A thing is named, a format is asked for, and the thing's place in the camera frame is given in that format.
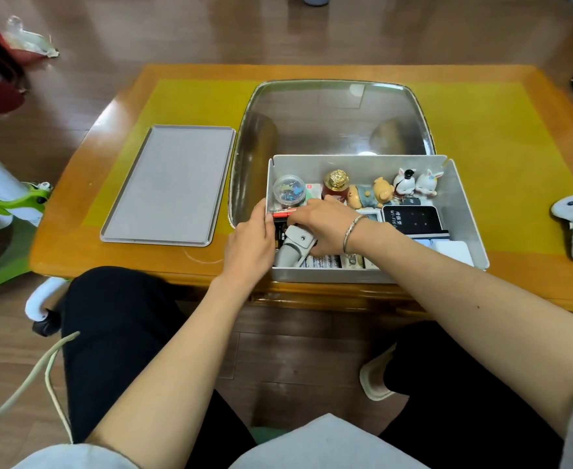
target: hand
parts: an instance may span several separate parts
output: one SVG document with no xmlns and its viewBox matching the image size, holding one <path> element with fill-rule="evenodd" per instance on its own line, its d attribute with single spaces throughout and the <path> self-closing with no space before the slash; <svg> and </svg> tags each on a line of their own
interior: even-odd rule
<svg viewBox="0 0 573 469">
<path fill-rule="evenodd" d="M 287 223 L 289 225 L 301 224 L 313 232 L 317 239 L 317 245 L 310 251 L 312 255 L 341 255 L 343 254 L 345 233 L 359 215 L 354 209 L 339 202 L 334 197 L 326 196 L 322 201 L 310 199 L 306 206 L 299 207 L 289 216 Z M 363 221 L 360 220 L 354 227 L 347 241 L 347 250 L 353 250 L 351 244 L 354 232 L 361 228 Z"/>
<path fill-rule="evenodd" d="M 252 210 L 250 220 L 237 225 L 228 237 L 221 275 L 251 290 L 272 267 L 275 254 L 273 216 L 265 215 L 262 199 Z"/>
</svg>

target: clear plastic lid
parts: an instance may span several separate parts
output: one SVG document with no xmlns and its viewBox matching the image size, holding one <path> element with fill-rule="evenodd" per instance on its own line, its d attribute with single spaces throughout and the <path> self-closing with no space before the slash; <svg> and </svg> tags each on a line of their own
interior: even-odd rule
<svg viewBox="0 0 573 469">
<path fill-rule="evenodd" d="M 283 206 L 296 206 L 306 197 L 306 184 L 297 176 L 287 174 L 273 183 L 273 196 Z"/>
</svg>

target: white slipper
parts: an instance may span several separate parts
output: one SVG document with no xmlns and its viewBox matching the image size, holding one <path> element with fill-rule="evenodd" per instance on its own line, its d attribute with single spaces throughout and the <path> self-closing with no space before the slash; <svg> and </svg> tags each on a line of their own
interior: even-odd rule
<svg viewBox="0 0 573 469">
<path fill-rule="evenodd" d="M 372 372 L 375 370 L 380 370 L 381 368 L 384 369 L 393 358 L 394 351 L 395 344 L 385 350 L 382 354 L 378 355 L 375 359 L 361 367 L 359 375 L 360 385 L 365 391 L 367 397 L 369 397 L 369 400 L 379 402 L 395 393 L 394 391 L 391 391 L 385 387 L 384 382 L 371 381 Z"/>
</svg>

